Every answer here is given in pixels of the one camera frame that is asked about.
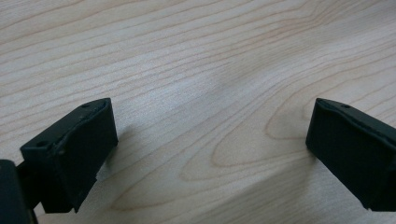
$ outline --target screw hole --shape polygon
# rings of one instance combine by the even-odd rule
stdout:
[[[44,147],[49,144],[49,141],[41,141],[35,144],[37,147]]]

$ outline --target curved wood grain pattern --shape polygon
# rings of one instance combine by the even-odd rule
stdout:
[[[0,155],[111,97],[120,145],[40,223],[394,223],[306,150],[317,97],[396,127],[396,2],[3,1]]]

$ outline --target wooden table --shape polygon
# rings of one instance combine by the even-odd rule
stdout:
[[[395,67],[394,0],[5,0],[0,157],[111,97],[118,148],[40,223],[395,223],[304,144],[317,97],[395,127]]]

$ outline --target light wood tabletop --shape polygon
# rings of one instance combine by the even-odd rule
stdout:
[[[396,223],[306,149],[317,97],[396,127],[396,1],[0,2],[0,158],[110,97],[119,145],[42,224]]]

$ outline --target black object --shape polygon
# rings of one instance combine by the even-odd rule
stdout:
[[[317,99],[306,145],[373,211],[396,211],[396,130],[350,105]]]
[[[40,202],[46,213],[77,212],[117,143],[109,98],[58,120],[21,147],[18,168],[0,161],[0,223],[36,223],[33,208]]]

